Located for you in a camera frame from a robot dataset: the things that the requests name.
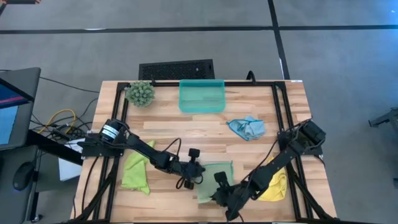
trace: teal plastic container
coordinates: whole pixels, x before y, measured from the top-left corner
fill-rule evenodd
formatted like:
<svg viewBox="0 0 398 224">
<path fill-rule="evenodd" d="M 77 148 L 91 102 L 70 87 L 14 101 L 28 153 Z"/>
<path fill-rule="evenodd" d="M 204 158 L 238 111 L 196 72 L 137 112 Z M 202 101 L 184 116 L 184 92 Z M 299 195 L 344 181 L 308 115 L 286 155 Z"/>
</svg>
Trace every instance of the teal plastic container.
<svg viewBox="0 0 398 224">
<path fill-rule="evenodd" d="M 225 109 L 224 80 L 181 80 L 178 103 L 183 113 L 220 113 Z"/>
</svg>

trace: wooden tabletop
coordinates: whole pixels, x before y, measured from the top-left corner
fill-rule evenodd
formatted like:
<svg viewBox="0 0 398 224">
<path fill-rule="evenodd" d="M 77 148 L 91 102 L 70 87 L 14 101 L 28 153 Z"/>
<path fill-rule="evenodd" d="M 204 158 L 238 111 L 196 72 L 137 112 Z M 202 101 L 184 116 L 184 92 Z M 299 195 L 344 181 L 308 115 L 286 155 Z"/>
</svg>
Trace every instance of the wooden tabletop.
<svg viewBox="0 0 398 224">
<path fill-rule="evenodd" d="M 93 131 L 99 132 L 104 122 L 111 118 L 117 81 L 103 82 L 93 120 Z M 311 118 L 307 97 L 302 82 L 286 81 L 289 103 L 294 123 Z M 233 161 L 234 181 L 238 183 L 246 174 L 265 157 L 276 139 L 278 124 L 272 98 L 271 87 L 268 86 L 226 86 L 226 108 L 220 114 L 182 114 L 178 108 L 178 87 L 155 87 L 155 100 L 146 108 L 129 105 L 127 124 L 131 131 L 145 141 L 154 139 L 155 148 L 163 150 L 175 138 L 182 138 L 180 159 L 188 160 L 191 147 L 201 150 L 199 160 L 202 164 L 212 162 Z M 282 93 L 279 92 L 281 110 L 284 113 Z M 120 118 L 123 100 L 119 103 Z M 258 140 L 245 141 L 232 132 L 227 121 L 242 119 L 251 115 L 264 120 L 266 133 Z M 170 152 L 176 152 L 173 146 Z M 154 169 L 147 164 L 147 180 L 150 195 L 142 192 L 121 188 L 123 164 L 133 151 L 125 150 L 122 156 L 116 182 L 116 190 L 111 215 L 112 222 L 224 222 L 225 208 L 214 202 L 198 204 L 195 190 L 181 188 L 175 184 L 179 177 Z M 275 157 L 279 153 L 278 145 L 272 151 Z M 81 213 L 81 198 L 88 171 L 94 158 L 83 163 L 76 197 L 76 212 Z M 98 188 L 102 158 L 94 166 L 87 188 L 85 206 Z M 323 164 L 313 156 L 302 156 L 303 168 L 309 191 L 317 202 L 331 216 L 336 216 L 328 180 Z M 305 217 L 302 195 L 298 191 L 300 211 Z M 105 193 L 99 217 L 104 217 Z M 240 211 L 245 222 L 294 221 L 294 211 L 289 189 L 285 199 L 278 202 L 260 202 L 249 200 Z"/>
</svg>

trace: yellow cloth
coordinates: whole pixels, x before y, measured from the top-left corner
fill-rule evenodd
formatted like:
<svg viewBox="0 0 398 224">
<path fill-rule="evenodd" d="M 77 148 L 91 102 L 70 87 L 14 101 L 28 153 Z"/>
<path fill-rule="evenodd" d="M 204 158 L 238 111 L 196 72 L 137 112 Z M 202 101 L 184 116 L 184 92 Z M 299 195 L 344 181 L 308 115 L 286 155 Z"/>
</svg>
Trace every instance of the yellow cloth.
<svg viewBox="0 0 398 224">
<path fill-rule="evenodd" d="M 151 147 L 155 146 L 155 141 L 148 142 Z M 148 158 L 133 152 L 124 162 L 124 172 L 121 186 L 125 189 L 139 190 L 149 195 L 150 190 L 147 183 L 147 174 L 145 164 L 149 161 Z"/>
<path fill-rule="evenodd" d="M 276 202 L 285 198 L 287 188 L 285 168 L 280 169 L 269 182 L 268 189 L 258 198 L 263 202 Z"/>
</svg>

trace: blue cloth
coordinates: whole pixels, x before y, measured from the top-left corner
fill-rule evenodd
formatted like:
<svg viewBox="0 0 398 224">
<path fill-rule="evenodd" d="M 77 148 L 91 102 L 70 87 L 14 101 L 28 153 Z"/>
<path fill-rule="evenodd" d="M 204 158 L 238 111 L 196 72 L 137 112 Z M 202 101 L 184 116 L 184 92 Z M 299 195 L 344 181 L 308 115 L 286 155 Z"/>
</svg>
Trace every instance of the blue cloth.
<svg viewBox="0 0 398 224">
<path fill-rule="evenodd" d="M 259 139 L 266 133 L 263 120 L 254 119 L 252 116 L 246 116 L 244 119 L 234 119 L 227 122 L 227 124 L 232 131 L 246 141 Z"/>
<path fill-rule="evenodd" d="M 0 109 L 0 144 L 8 144 L 18 106 Z"/>
</svg>

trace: light green cloth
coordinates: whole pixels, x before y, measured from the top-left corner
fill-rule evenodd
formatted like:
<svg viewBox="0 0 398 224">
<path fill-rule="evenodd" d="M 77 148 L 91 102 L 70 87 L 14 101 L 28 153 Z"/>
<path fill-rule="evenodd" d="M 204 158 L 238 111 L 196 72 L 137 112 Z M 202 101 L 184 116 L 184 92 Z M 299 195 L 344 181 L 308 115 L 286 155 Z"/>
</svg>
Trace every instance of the light green cloth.
<svg viewBox="0 0 398 224">
<path fill-rule="evenodd" d="M 216 193 L 217 188 L 220 187 L 214 178 L 214 174 L 218 172 L 225 172 L 226 178 L 230 185 L 234 184 L 234 169 L 231 162 L 222 162 L 216 164 L 203 165 L 206 169 L 202 173 L 203 182 L 201 184 L 195 184 L 197 190 L 198 203 L 207 203 L 211 201 L 211 196 Z"/>
<path fill-rule="evenodd" d="M 155 146 L 155 141 L 148 142 L 150 147 Z M 139 190 L 149 195 L 150 190 L 147 183 L 147 174 L 145 164 L 149 161 L 148 158 L 133 152 L 124 162 L 124 172 L 122 178 L 122 187 L 125 189 Z"/>
</svg>

